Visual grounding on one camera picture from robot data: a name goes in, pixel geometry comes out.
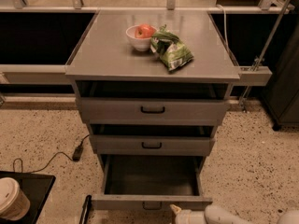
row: floor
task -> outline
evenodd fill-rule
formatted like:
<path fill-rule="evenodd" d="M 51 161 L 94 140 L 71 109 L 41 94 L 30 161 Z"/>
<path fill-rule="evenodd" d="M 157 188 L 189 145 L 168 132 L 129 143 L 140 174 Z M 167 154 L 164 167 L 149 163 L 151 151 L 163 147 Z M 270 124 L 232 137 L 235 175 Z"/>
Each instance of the floor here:
<path fill-rule="evenodd" d="M 231 102 L 217 142 L 201 173 L 203 191 L 213 203 L 255 224 L 276 223 L 299 208 L 299 128 L 272 130 L 272 120 L 257 101 L 243 113 Z M 0 108 L 0 166 L 12 171 L 22 158 L 23 171 L 38 170 L 54 153 L 69 156 L 88 133 L 71 98 L 6 102 Z M 38 224 L 79 222 L 86 195 L 100 191 L 103 172 L 89 140 L 79 162 L 57 156 L 40 174 L 56 176 Z M 96 211 L 89 223 L 166 224 L 169 212 Z"/>

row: black tabletop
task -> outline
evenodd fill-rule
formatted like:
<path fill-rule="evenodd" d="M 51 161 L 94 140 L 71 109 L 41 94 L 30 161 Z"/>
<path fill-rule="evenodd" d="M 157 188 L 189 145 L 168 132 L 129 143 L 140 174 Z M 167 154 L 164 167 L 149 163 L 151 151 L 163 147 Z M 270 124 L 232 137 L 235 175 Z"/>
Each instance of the black tabletop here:
<path fill-rule="evenodd" d="M 22 219 L 8 221 L 0 218 L 0 224 L 35 224 L 55 182 L 55 176 L 0 171 L 0 178 L 3 177 L 12 177 L 19 182 L 30 201 L 30 209 Z"/>

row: white bowl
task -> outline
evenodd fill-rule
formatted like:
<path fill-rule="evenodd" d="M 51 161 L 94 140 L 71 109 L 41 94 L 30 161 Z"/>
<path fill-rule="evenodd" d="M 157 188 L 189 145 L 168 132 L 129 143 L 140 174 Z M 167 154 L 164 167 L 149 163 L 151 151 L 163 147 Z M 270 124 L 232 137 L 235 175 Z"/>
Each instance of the white bowl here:
<path fill-rule="evenodd" d="M 150 48 L 150 38 L 135 38 L 135 30 L 137 27 L 138 25 L 131 26 L 125 33 L 132 47 L 139 51 L 146 51 Z"/>

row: chip bag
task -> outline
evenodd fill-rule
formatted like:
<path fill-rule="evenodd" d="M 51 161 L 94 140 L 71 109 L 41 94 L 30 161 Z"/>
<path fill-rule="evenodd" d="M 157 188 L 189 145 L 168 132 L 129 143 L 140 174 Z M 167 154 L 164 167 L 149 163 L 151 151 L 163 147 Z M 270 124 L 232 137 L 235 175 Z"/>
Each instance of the chip bag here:
<path fill-rule="evenodd" d="M 192 53 L 178 36 L 166 31 L 166 25 L 153 34 L 150 49 L 159 55 L 168 71 L 174 71 L 193 59 Z"/>

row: red apple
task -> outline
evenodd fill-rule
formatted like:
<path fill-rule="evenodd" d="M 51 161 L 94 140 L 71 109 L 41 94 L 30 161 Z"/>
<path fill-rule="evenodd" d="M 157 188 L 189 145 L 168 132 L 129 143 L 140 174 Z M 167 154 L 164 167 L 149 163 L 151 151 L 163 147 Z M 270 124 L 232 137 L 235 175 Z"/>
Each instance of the red apple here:
<path fill-rule="evenodd" d="M 155 32 L 156 30 L 152 26 L 141 24 L 135 30 L 135 38 L 150 38 Z"/>

